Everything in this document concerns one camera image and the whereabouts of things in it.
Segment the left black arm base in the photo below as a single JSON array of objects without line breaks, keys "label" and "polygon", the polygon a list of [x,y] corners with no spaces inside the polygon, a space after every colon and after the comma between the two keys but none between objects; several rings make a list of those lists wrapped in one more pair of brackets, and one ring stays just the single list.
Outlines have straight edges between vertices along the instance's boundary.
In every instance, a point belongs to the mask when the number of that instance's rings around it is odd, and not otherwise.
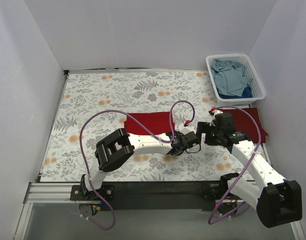
[{"label": "left black arm base", "polygon": [[[114,199],[114,186],[104,185],[102,188],[97,189],[98,194],[107,201]],[[70,194],[71,201],[100,201],[101,199],[94,191],[83,190],[81,185],[73,185]]]}]

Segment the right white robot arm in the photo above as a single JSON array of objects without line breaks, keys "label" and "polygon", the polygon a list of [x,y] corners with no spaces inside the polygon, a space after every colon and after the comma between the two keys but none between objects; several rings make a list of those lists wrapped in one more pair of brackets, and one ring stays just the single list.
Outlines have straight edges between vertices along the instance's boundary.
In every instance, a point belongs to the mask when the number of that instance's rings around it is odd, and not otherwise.
[{"label": "right white robot arm", "polygon": [[199,122],[197,133],[205,134],[209,146],[222,146],[244,166],[241,173],[221,176],[214,195],[220,200],[237,196],[256,210],[261,223],[275,227],[302,219],[299,183],[279,174],[257,151],[251,138],[237,131],[233,117],[216,108],[211,122]]}]

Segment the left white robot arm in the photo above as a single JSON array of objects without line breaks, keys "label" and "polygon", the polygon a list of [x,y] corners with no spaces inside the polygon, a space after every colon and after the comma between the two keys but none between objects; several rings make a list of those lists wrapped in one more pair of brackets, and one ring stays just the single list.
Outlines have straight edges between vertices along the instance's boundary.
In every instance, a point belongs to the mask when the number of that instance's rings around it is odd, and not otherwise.
[{"label": "left white robot arm", "polygon": [[87,200],[95,199],[107,173],[119,169],[133,155],[179,156],[199,145],[200,138],[187,128],[157,136],[137,135],[127,133],[125,128],[117,129],[96,144],[95,160],[81,179],[82,194]]}]

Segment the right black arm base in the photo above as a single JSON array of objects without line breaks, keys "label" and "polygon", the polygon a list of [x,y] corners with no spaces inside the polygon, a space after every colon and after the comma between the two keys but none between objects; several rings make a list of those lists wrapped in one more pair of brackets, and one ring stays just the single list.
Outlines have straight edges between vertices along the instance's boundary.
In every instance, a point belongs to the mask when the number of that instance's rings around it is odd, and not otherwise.
[{"label": "right black arm base", "polygon": [[218,200],[222,197],[222,191],[218,184],[202,185],[197,193],[205,200]]}]

